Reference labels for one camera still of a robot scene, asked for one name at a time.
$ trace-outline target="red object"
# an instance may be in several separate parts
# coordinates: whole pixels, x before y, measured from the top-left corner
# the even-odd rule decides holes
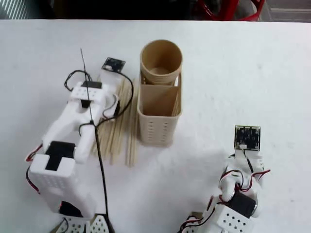
[[[42,148],[43,144],[41,143],[34,151],[30,152],[26,157],[26,162],[30,162],[34,159],[35,154]]]
[[[35,191],[37,191],[38,194],[40,194],[40,191],[39,191],[38,187],[35,186],[34,183],[32,183],[31,180],[29,179],[29,176],[28,176],[29,168],[30,168],[30,166],[28,167],[28,169],[27,169],[27,171],[26,171],[26,180],[27,180],[27,182],[30,184],[30,186],[31,186]]]
[[[247,192],[248,190],[250,190],[251,189],[251,187],[252,187],[252,184],[253,184],[253,177],[254,176],[256,176],[256,175],[261,175],[259,178],[258,178],[258,180],[264,175],[264,174],[266,174],[266,173],[268,173],[268,172],[270,172],[271,170],[269,169],[269,170],[266,170],[266,171],[262,171],[262,172],[255,172],[255,173],[253,173],[252,175],[251,175],[251,180],[250,180],[250,182],[249,182],[249,186],[248,186],[248,188],[240,188],[240,190],[242,191],[242,192]]]
[[[250,0],[255,5],[257,12],[251,16],[238,19],[238,21],[257,21],[261,13],[265,0]],[[233,20],[234,13],[237,9],[239,0],[223,0],[218,15],[211,12],[204,0],[197,1],[197,8],[204,14],[206,20],[229,21]]]

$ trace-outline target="red wire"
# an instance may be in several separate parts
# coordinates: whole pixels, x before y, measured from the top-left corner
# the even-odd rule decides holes
[[[209,203],[208,203],[208,205],[207,205],[206,211],[209,210],[209,208],[210,208],[210,206],[211,206],[211,204],[212,204],[213,199],[214,199],[214,196],[211,196],[210,199],[209,199]],[[180,226],[180,232],[182,232],[182,231],[184,230],[185,225],[187,225],[188,223],[199,222],[199,221],[201,221],[201,220],[203,220],[203,218],[200,218],[200,219],[190,219],[190,220],[185,221],[185,222],[184,222],[183,224],[181,224],[181,226]]]
[[[239,186],[239,187],[243,187],[243,184],[244,184],[244,176],[243,176],[243,173],[242,173],[240,170],[236,170],[236,169],[230,170],[230,171],[227,171],[226,173],[224,173],[224,174],[220,177],[219,182],[222,181],[222,179],[223,179],[225,176],[229,175],[231,172],[238,172],[238,173],[241,174],[241,177],[242,177],[242,184],[238,184],[238,186]]]
[[[227,201],[223,200],[223,196],[222,195],[219,195],[218,198],[219,198],[220,202],[218,202],[217,204],[222,204],[222,205],[227,205],[228,204]]]
[[[198,224],[198,225],[188,225],[188,226],[185,226],[184,229],[185,229],[186,227],[199,227],[199,226],[202,226],[203,224],[205,224],[205,223],[210,219],[210,217],[213,215],[214,212],[215,212],[215,207],[213,208],[212,213],[210,213],[210,215],[209,215],[203,222],[201,222],[201,223]]]
[[[28,154],[28,156],[26,157],[26,162],[30,162],[33,160],[33,156],[42,148],[42,143],[32,152],[30,152]]]
[[[27,171],[26,171],[26,180],[27,180],[27,182],[29,183],[29,185],[30,185],[38,194],[40,194],[38,187],[35,186],[34,183],[32,183],[31,180],[29,179],[29,176],[28,176],[29,168],[30,168],[30,166],[28,167],[28,169],[27,169]]]
[[[269,170],[266,170],[266,171],[261,171],[261,172],[255,172],[255,173],[253,173],[253,174],[251,175],[251,180],[250,180],[250,182],[249,182],[248,188],[244,188],[244,189],[240,188],[240,190],[241,190],[242,192],[247,192],[247,191],[249,191],[249,190],[251,189],[252,185],[253,185],[253,177],[254,177],[254,176],[260,174],[261,176],[258,178],[258,180],[259,180],[264,174],[266,174],[266,173],[268,173],[268,172],[270,172],[270,171],[271,171],[271,170],[269,169]]]

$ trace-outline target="paper cup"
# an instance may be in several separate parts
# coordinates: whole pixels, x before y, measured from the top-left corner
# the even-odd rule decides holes
[[[148,84],[170,85],[181,72],[182,54],[169,40],[154,40],[140,54],[140,70]]]

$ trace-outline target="black cable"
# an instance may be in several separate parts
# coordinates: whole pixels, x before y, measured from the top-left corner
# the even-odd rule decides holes
[[[117,102],[117,97],[116,97],[116,95],[113,95],[113,98],[114,98],[114,101],[113,101],[112,105],[111,105],[109,108],[106,108],[106,109],[103,111],[103,117],[105,117],[105,118],[108,118],[108,117],[105,116],[104,112],[107,111],[107,110],[109,110],[109,109],[111,109],[111,108],[116,104],[116,102]]]
[[[66,78],[66,80],[65,80],[65,82],[64,82],[64,86],[65,86],[65,88],[66,88],[68,91],[72,91],[73,88],[69,88],[68,85],[67,85],[67,83],[68,83],[69,79],[70,79],[75,73],[77,73],[77,72],[84,73],[85,77],[87,77],[89,81],[92,81],[92,78],[91,78],[90,74],[87,73],[85,70],[80,70],[80,69],[75,70],[75,71],[71,72],[71,73],[68,75],[68,77]]]
[[[104,69],[104,70],[107,70],[109,72],[113,72],[113,73],[116,73],[116,74],[120,74],[123,77],[125,77],[131,83],[132,94],[131,94],[130,100],[127,102],[126,106],[122,109],[122,111],[119,112],[118,115],[112,116],[112,117],[109,117],[109,118],[106,118],[106,119],[102,120],[101,122],[98,123],[96,128],[98,128],[101,124],[103,124],[106,121],[109,121],[109,120],[112,120],[112,119],[117,119],[118,117],[120,117],[126,111],[126,109],[128,109],[128,107],[130,106],[130,104],[131,104],[131,102],[133,100],[133,95],[134,95],[134,85],[133,85],[132,80],[129,77],[127,77],[125,74],[123,74],[123,73],[121,73],[119,71],[114,71],[114,70],[109,70],[109,69]]]
[[[84,69],[85,69],[85,63],[84,63],[84,58],[83,58],[83,53],[82,53],[82,49],[81,50],[81,56],[82,56],[82,61],[84,64]],[[87,79],[85,76],[85,80],[86,80],[86,91],[87,91],[87,100],[89,100],[89,93],[88,93],[88,84],[87,84]],[[95,138],[96,138],[96,147],[97,147],[97,154],[98,154],[98,159],[99,159],[99,164],[101,167],[101,173],[102,173],[102,178],[103,178],[103,186],[104,186],[104,199],[105,199],[105,205],[106,205],[106,215],[107,215],[107,219],[109,221],[109,215],[108,215],[108,198],[107,198],[107,188],[106,188],[106,180],[105,180],[105,174],[104,174],[104,166],[103,166],[103,161],[102,161],[102,154],[101,154],[101,149],[100,149],[100,142],[99,142],[99,137],[98,137],[98,131],[97,131],[97,127],[94,124],[94,120],[93,120],[93,115],[92,115],[92,109],[91,109],[91,104],[89,105],[89,110],[90,110],[90,116],[91,116],[91,121],[89,123],[85,123],[79,126],[79,134],[80,134],[80,128],[83,125],[93,125],[94,126],[94,132],[95,132]]]
[[[66,222],[67,227],[66,227],[66,229],[65,229],[63,232],[61,232],[61,233],[65,233],[66,231],[68,231],[68,228],[69,228],[69,223],[68,223],[68,221],[67,221],[67,219],[66,219],[66,218],[63,218],[63,221],[61,222],[61,224],[60,224],[60,225],[62,225],[64,221]]]
[[[102,172],[102,178],[103,178],[103,186],[104,186],[104,192],[105,192],[106,215],[107,215],[107,219],[109,219],[106,180],[105,180],[104,166],[103,166],[103,161],[102,161],[102,154],[101,154],[101,149],[100,149],[100,142],[99,142],[99,137],[98,137],[98,130],[96,127],[95,127],[95,139],[96,139],[98,160],[99,160],[99,164],[101,166],[101,172]]]
[[[242,152],[243,152],[243,154],[244,154],[244,156],[245,156],[245,158],[246,158],[246,160],[247,160],[247,164],[248,164],[248,166],[249,166],[249,169],[250,169],[251,172],[253,173],[253,172],[254,172],[254,169],[253,169],[253,166],[252,166],[251,162],[249,161],[249,159],[248,159],[248,157],[246,156],[245,151],[244,151],[243,149],[242,149]]]
[[[210,208],[210,206],[211,206],[211,204],[212,204],[212,202],[213,202],[213,199],[214,199],[214,196],[211,196],[210,199],[209,199],[209,202],[208,202],[206,211],[209,210],[209,208]],[[203,218],[197,219],[196,216],[193,216],[193,215],[192,215],[192,216],[189,216],[189,217],[187,218],[187,220],[189,220],[191,217],[195,218],[194,222],[198,222],[198,221],[201,221],[201,220],[203,219]],[[183,231],[184,225],[187,225],[188,223],[187,223],[187,222],[184,222],[184,223],[180,226],[179,232]]]

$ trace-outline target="red chair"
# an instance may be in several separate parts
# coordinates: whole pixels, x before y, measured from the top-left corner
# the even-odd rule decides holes
[[[250,0],[255,5],[257,12],[251,16],[238,19],[239,21],[257,21],[261,13],[264,0]],[[222,0],[222,5],[218,15],[212,13],[212,11],[205,4],[204,0],[198,0],[196,7],[201,10],[206,20],[218,20],[228,21],[232,20],[234,13],[237,9],[239,0]]]

